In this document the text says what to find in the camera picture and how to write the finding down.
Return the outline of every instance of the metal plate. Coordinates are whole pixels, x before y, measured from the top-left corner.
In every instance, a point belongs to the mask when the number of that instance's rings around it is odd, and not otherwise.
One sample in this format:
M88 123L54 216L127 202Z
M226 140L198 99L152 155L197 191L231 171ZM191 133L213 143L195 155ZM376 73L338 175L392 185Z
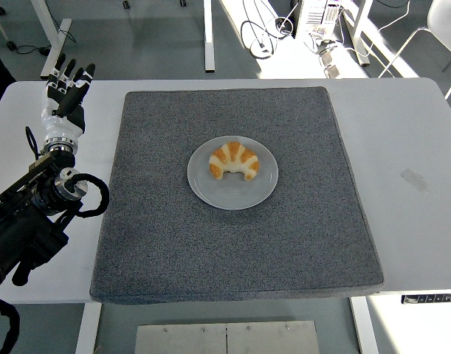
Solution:
M139 326L135 354L319 354L313 321Z
M227 354L319 354L314 321L227 325Z
M226 324L139 326L135 354L227 354Z

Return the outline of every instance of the white table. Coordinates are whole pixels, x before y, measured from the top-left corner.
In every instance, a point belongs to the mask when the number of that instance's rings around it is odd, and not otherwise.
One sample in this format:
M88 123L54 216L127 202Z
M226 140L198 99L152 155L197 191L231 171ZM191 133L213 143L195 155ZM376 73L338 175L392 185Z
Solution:
M385 274L382 291L451 292L451 110L428 79L94 81L83 104L86 133L79 139L76 168L109 180L129 91L297 86L328 89ZM39 143L44 138L43 87L15 83L0 103L0 192L32 163L24 126ZM354 89L361 94L350 95ZM83 198L86 208L97 201L96 191ZM90 302L100 222L101 217L74 219L66 228L68 245L34 270L24 287L7 277L0 298Z

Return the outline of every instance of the white chair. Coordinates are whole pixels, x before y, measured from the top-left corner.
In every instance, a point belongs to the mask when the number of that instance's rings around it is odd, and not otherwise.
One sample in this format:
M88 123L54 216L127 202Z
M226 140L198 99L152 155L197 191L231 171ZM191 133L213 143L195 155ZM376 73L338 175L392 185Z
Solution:
M404 50L413 36L419 31L431 32L434 37L440 41L440 43L451 51L451 0L433 0L427 17L427 27L419 27L412 33L412 35L409 36L401 49L396 53L394 59L385 67L379 77L381 77L389 69L389 67L393 65L395 59L400 56L402 50ZM445 95L445 99L448 99L450 94L451 87Z

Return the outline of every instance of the table leg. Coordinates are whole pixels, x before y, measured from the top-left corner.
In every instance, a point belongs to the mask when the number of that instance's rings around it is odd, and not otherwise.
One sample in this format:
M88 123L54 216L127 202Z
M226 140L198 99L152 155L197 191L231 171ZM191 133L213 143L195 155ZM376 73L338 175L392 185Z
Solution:
M94 352L97 328L99 327L100 309L99 302L88 302L84 305L83 319L80 323L78 345L76 354L87 354Z
M353 48L357 51L358 63L360 66L370 65L370 60L368 58L368 51L363 44L361 39L362 27L368 20L368 14L371 9L373 0L362 0L361 5L358 9L357 19L353 22L350 15L344 11L343 17L345 18L346 25L350 31L351 41L353 42Z
M64 41L66 40L66 32L69 31L72 21L70 18L63 19L60 30L57 31L45 2L43 0L32 0L32 5L35 8L38 20L40 20L41 26L51 44L47 61L40 74L40 77L45 80L48 78L53 66L55 66L56 60L63 49Z
M204 27L205 72L214 72L216 70L216 63L213 50L211 0L204 0Z
M378 354L378 346L371 324L370 311L365 296L350 298L351 311L357 329L359 351L362 354Z

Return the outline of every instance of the black wire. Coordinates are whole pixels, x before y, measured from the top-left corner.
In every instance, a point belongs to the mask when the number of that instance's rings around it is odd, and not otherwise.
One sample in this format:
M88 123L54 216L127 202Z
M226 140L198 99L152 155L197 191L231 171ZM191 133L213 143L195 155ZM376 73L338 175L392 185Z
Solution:
M36 144L35 137L33 136L33 133L29 127L25 127L25 135L27 136L30 150L35 154L35 160L38 160L40 158L40 154L38 153L38 146Z
M409 1L406 1L401 6L391 6L391 5L385 4L384 2L382 2L380 0L376 0L376 1L379 2L380 4L383 4L383 5L387 6L387 7L390 7L391 9L400 9L401 7L404 7L405 5L407 5L407 3L409 2Z
M247 46L245 45L245 42L244 42L244 39L243 39L243 27L244 27L245 24L249 24L250 27L251 27L251 29L252 29L252 31L253 31L253 34L255 35L255 40L252 42L252 44L250 44L249 49L248 49L250 55L251 55L252 57L254 57L254 59L261 59L261 60L263 60L263 59L268 59L268 58L272 57L272 56L274 55L274 53L275 53L275 45L274 45L273 42L272 42L272 37L275 38L275 39L278 40L278 41L281 41L281 40L283 40L284 38L286 38L289 34L285 34L285 35L283 35L282 37L277 37L277 36L273 35L272 33L270 33L270 32L266 29L266 24L265 24L263 18L261 17L260 11L259 11L259 9L258 9L258 5L256 4L256 0L253 0L253 1L254 1L254 3L255 3L256 11L258 12L258 15L260 16L261 22L263 23L263 26L260 26L259 24L257 24L257 23L254 22L254 21L250 21L249 16L248 16L248 12L247 12L247 7L245 6L245 0L242 0L242 4L243 4L243 8L244 8L244 10L245 10L245 15L246 15L246 17L247 17L247 20L246 20L246 21L243 21L243 22L241 23L241 26L240 26L240 38L241 38L241 42L242 42L242 44L244 45L244 47L247 47ZM266 8L267 8L268 11L274 16L274 14L273 14L272 11L267 7L267 5L266 5ZM268 36L269 43L271 44L271 52L269 53L269 55L260 57L260 56L257 56L257 55L255 55L255 54L253 53L252 45L253 45L253 43L255 43L255 41L257 41L257 42L260 44L260 47L261 47L261 48L264 48L264 44L263 44L263 42L261 42L261 41L259 40L259 37L258 37L258 35L256 34L255 29L253 28L253 26L256 26L257 28L259 28L260 30L262 30L264 33L266 33L266 35Z
M56 21L55 17L53 17L53 14L51 14L51 10L49 9L49 5L48 5L47 0L44 0L44 1L45 1L46 6L47 6L49 15L51 16L52 20L56 23L56 26L58 27L58 31L63 33L72 42L77 43L75 37L72 35L72 33L70 31L65 31L65 30L60 28L60 24L58 23L58 21Z
M101 199L99 206L96 209L87 210L85 212L78 210L75 215L80 218L90 218L92 216L101 215L107 210L107 206L109 205L109 188L107 187L107 184L96 176L89 175L88 173L78 173L77 175L73 175L73 177L66 181L64 185L68 191L74 192L74 185L79 181L88 181L93 183L93 185L99 188Z
M30 45L26 45L26 46L18 46L17 47L17 54L30 54L33 53L35 50L40 51L41 49L49 49L51 47L51 44L49 46L30 46ZM32 48L31 50L29 50L28 52L21 52L20 48Z
M0 354L9 354L16 345L20 334L20 315L15 306L0 300L0 314L9 318L10 329L5 336Z

